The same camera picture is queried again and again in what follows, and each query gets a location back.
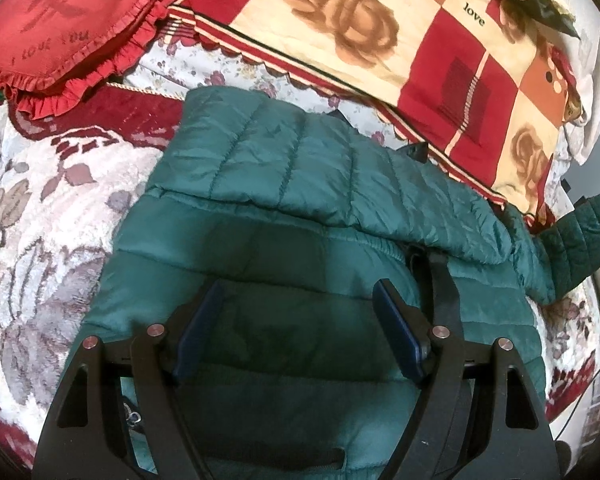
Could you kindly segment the green quilted puffer jacket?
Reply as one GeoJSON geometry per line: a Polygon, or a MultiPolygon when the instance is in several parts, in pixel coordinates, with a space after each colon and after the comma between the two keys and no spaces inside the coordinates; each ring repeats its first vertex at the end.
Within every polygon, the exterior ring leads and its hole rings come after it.
{"type": "Polygon", "coordinates": [[[532,234],[429,162],[263,93],[189,92],[126,214],[82,336],[123,339],[222,284],[178,396],[220,479],[375,479],[418,397],[372,307],[386,278],[419,305],[405,249],[441,252],[468,340],[513,341],[546,385],[534,310],[600,267],[600,196],[532,234]]]}

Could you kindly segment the white floral plush blanket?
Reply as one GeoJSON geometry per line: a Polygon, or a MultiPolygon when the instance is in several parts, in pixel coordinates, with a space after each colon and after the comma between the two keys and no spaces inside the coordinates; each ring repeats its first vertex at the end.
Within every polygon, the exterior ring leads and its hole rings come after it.
{"type": "Polygon", "coordinates": [[[0,453],[19,471],[32,467],[114,234],[183,102],[107,84],[58,117],[0,103],[0,453]]]}

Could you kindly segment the white floral bed sheet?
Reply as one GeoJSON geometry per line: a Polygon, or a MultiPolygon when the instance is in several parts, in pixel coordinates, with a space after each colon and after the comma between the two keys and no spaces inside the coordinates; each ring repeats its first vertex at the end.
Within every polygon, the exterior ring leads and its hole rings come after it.
{"type": "Polygon", "coordinates": [[[189,38],[159,37],[122,81],[128,87],[178,99],[184,99],[190,90],[209,86],[259,91],[307,112],[339,112],[359,133],[385,148],[397,150],[406,144],[393,125],[358,99],[328,96],[303,87],[287,75],[276,75],[263,64],[249,63],[241,55],[227,55],[219,48],[210,49],[189,38]]]}

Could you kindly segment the red cream rose quilt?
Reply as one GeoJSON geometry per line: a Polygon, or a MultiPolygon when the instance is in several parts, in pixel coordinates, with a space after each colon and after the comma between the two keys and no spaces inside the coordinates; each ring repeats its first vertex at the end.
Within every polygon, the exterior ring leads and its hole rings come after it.
{"type": "Polygon", "coordinates": [[[582,113],[550,40],[572,26],[560,0],[178,0],[170,13],[207,44],[359,96],[455,179],[545,221],[558,131],[582,113]]]}

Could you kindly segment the red heart ruffled pillow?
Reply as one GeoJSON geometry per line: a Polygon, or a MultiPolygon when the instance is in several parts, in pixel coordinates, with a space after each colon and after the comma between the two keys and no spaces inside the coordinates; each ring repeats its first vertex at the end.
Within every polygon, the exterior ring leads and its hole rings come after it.
{"type": "Polygon", "coordinates": [[[0,0],[0,92],[60,116],[144,55],[175,0],[0,0]]]}

